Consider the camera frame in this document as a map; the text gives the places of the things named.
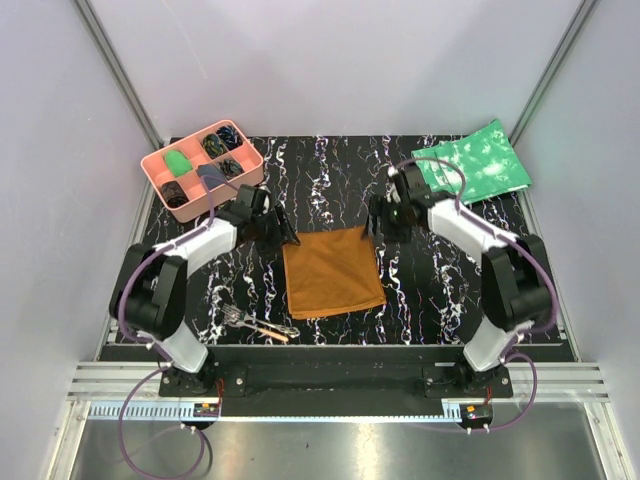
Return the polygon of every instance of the metal frame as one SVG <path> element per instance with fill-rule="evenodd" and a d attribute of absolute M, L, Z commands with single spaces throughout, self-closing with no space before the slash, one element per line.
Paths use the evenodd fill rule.
<path fill-rule="evenodd" d="M 132 386 L 142 377 L 155 370 L 152 362 L 85 362 L 78 366 L 67 401 L 65 423 L 59 435 L 58 445 L 49 467 L 50 480 L 67 480 L 73 471 L 78 447 L 86 425 L 96 414 L 104 400 L 111 405 L 121 405 Z M 524 403 L 530 392 L 532 372 L 529 365 L 508 365 L 512 380 L 514 397 L 512 399 L 494 399 L 495 404 Z M 618 425 L 615 421 L 609 397 L 602 380 L 602 374 L 595 363 L 536 363 L 538 372 L 538 395 L 536 403 L 579 403 L 585 409 L 594 444 L 600 456 L 607 478 L 634 479 L 635 475 L 624 448 Z M 217 403 L 216 396 L 204 398 L 160 398 L 158 388 L 160 379 L 151 379 L 140 389 L 140 394 L 132 402 L 133 406 L 167 407 L 177 405 L 185 407 L 192 402 L 208 401 Z M 401 416 L 307 416 L 307 417 L 273 417 L 273 416 L 227 416 L 222 414 L 220 421 L 228 422 L 349 422 L 349 423 L 416 423 L 416 422 L 453 422 L 455 412 L 459 412 L 458 403 L 463 399 L 447 399 L 443 401 L 444 414 L 438 418 L 416 418 Z M 180 414 L 165 414 L 162 420 L 180 420 Z"/>
<path fill-rule="evenodd" d="M 138 97 L 133 84 L 129 80 L 129 76 L 120 63 L 120 59 L 118 58 L 113 45 L 111 45 L 109 37 L 107 36 L 100 19 L 96 15 L 91 2 L 89 0 L 72 0 L 72 3 L 75 5 L 78 14 L 89 32 L 89 35 L 91 35 L 100 55 L 105 61 L 105 65 L 113 75 L 114 81 L 120 88 L 120 91 L 131 108 L 134 117 L 136 117 L 143 134 L 149 141 L 151 148 L 157 150 L 162 146 L 162 139 L 142 105 L 140 97 Z"/>
<path fill-rule="evenodd" d="M 511 132 L 511 135 L 509 136 L 511 145 L 514 147 L 522 137 L 522 134 L 531 122 L 533 116 L 538 110 L 538 107 L 540 107 L 547 90 L 556 78 L 556 75 L 560 71 L 560 68 L 567 59 L 567 56 L 571 52 L 571 49 L 578 40 L 580 33 L 584 29 L 598 3 L 600 3 L 600 0 L 582 0 L 576 9 L 576 13 L 574 13 L 573 18 L 569 22 L 567 29 L 558 43 L 558 46 L 553 52 L 553 55 L 551 55 L 549 63 L 547 63 L 544 72 L 542 72 L 540 80 L 538 80 L 538 83 L 533 89 L 529 100 L 520 114 L 520 118 L 518 118 L 518 121 L 513 128 L 513 132 Z"/>

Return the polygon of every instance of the blue object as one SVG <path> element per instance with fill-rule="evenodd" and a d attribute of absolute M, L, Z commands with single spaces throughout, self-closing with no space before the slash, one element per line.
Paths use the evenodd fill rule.
<path fill-rule="evenodd" d="M 227 180 L 224 173 L 211 163 L 199 166 L 196 173 L 200 178 L 204 177 L 204 183 L 207 185 L 209 190 L 213 190 L 214 188 L 223 185 Z"/>

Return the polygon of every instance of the orange cloth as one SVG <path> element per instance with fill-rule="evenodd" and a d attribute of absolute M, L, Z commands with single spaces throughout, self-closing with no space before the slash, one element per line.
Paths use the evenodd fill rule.
<path fill-rule="evenodd" d="M 377 307 L 387 299 L 363 227 L 299 233 L 284 246 L 289 313 L 297 320 Z"/>

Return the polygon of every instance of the towel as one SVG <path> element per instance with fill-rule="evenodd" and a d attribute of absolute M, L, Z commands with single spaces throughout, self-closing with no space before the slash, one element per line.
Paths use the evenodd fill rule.
<path fill-rule="evenodd" d="M 413 158 L 436 157 L 459 167 L 467 179 L 462 202 L 470 204 L 531 186 L 531 179 L 513 151 L 499 120 L 457 140 L 416 150 Z M 425 182 L 433 191 L 457 193 L 460 177 L 451 168 L 435 162 L 417 162 Z"/>
<path fill-rule="evenodd" d="M 298 233 L 285 245 L 289 313 L 296 320 L 366 310 L 386 303 L 373 243 L 364 227 Z"/>

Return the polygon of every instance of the table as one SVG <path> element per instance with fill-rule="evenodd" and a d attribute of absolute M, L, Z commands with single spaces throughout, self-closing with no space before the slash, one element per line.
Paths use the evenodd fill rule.
<path fill-rule="evenodd" d="M 386 191 L 386 169 L 413 150 L 459 136 L 254 137 L 265 159 L 265 182 L 282 202 L 298 232 L 364 225 L 372 193 Z M 489 222 L 523 235 L 525 220 L 516 194 L 473 205 Z M 199 223 L 206 216 L 196 219 Z M 156 198 L 144 242 L 174 238 L 179 224 Z M 307 321 L 287 311 L 282 254 L 260 257 L 247 244 L 215 259 L 189 280 L 185 319 L 207 345 L 270 344 L 246 328 L 222 324 L 220 306 L 233 302 L 252 315 L 293 325 L 301 335 L 291 344 L 402 345 L 462 344 L 481 320 L 479 268 L 449 242 L 414 231 L 408 245 L 374 240 L 387 304 L 364 312 Z M 123 340 L 118 337 L 116 343 Z M 560 342 L 557 329 L 530 343 Z"/>

